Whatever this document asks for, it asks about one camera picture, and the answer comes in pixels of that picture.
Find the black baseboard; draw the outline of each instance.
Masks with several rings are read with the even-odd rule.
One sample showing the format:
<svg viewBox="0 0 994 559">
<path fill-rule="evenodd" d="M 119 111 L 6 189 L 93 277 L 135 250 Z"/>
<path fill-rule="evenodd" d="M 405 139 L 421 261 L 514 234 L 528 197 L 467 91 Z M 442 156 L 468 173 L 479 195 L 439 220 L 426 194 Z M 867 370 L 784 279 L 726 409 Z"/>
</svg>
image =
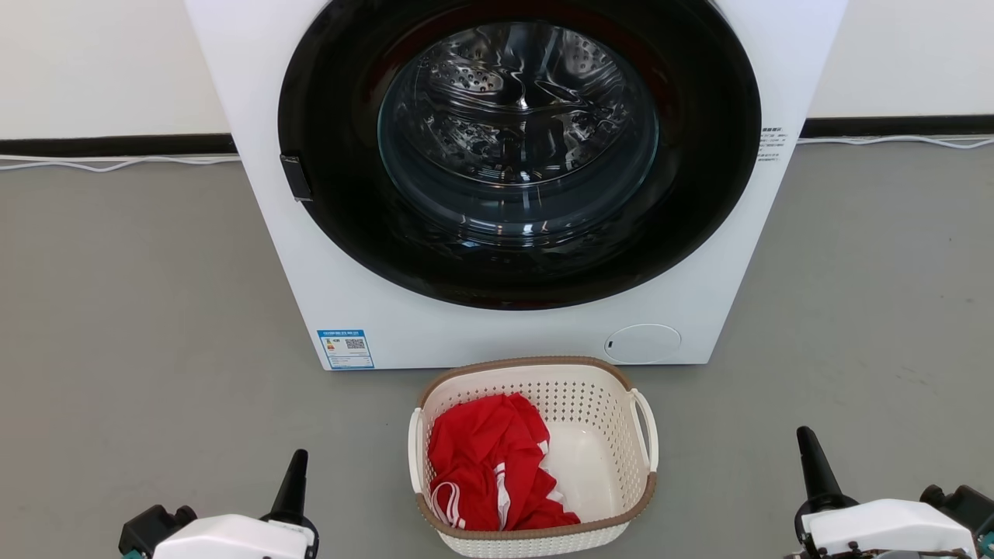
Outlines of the black baseboard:
<svg viewBox="0 0 994 559">
<path fill-rule="evenodd" d="M 0 154 L 35 157 L 128 157 L 145 155 L 230 155 L 238 153 L 230 134 L 106 136 L 99 138 L 0 140 Z"/>
<path fill-rule="evenodd" d="M 808 118 L 802 138 L 841 136 L 958 136 L 994 134 L 994 114 Z"/>
<path fill-rule="evenodd" d="M 994 114 L 808 118 L 802 138 L 890 135 L 994 134 Z M 37 157 L 124 157 L 238 153 L 230 134 L 110 136 L 0 140 L 0 154 Z"/>
</svg>

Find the white washing machine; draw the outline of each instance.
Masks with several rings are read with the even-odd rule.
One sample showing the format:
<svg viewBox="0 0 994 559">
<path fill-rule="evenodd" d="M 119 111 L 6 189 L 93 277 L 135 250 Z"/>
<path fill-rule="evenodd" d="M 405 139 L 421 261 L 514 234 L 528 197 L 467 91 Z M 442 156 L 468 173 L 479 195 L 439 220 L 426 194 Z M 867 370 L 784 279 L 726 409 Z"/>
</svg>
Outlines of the white washing machine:
<svg viewBox="0 0 994 559">
<path fill-rule="evenodd" d="M 704 363 L 846 0 L 187 0 L 326 369 Z"/>
</svg>

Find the laundry basket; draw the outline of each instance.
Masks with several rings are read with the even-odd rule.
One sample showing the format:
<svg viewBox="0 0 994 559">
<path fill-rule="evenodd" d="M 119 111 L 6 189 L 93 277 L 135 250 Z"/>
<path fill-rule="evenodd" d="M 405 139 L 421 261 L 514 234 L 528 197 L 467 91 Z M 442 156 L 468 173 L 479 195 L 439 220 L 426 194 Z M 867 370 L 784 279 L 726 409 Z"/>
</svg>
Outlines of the laundry basket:
<svg viewBox="0 0 994 559">
<path fill-rule="evenodd" d="M 514 393 L 542 414 L 550 433 L 543 466 L 581 524 L 506 532 L 446 526 L 425 499 L 435 475 L 427 456 L 434 420 L 457 404 Z M 645 418 L 648 444 L 636 409 Z M 649 404 L 616 367 L 587 357 L 508 359 L 453 369 L 428 387 L 411 415 L 408 461 L 421 514 L 457 553 L 542 557 L 597 547 L 621 535 L 655 491 L 659 441 Z"/>
</svg>

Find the energy label sticker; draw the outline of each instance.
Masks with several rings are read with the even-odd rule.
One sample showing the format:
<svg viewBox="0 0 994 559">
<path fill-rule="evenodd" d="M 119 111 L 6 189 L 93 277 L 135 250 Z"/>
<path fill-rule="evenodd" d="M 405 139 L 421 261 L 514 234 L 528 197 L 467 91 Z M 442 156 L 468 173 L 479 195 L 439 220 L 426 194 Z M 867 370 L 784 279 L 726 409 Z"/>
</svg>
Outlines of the energy label sticker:
<svg viewBox="0 0 994 559">
<path fill-rule="evenodd" d="M 332 370 L 375 369 L 364 330 L 318 330 Z"/>
</svg>

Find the red clothing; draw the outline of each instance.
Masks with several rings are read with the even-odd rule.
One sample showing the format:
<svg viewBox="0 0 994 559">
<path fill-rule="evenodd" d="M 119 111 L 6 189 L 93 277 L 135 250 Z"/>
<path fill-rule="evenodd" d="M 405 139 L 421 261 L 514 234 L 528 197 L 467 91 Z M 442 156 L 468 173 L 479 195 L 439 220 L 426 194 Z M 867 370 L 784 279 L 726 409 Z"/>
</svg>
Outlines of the red clothing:
<svg viewBox="0 0 994 559">
<path fill-rule="evenodd" d="M 579 524 L 564 512 L 556 479 L 540 468 L 549 430 L 520 394 L 488 396 L 439 416 L 428 459 L 435 514 L 465 530 L 527 530 Z"/>
</svg>

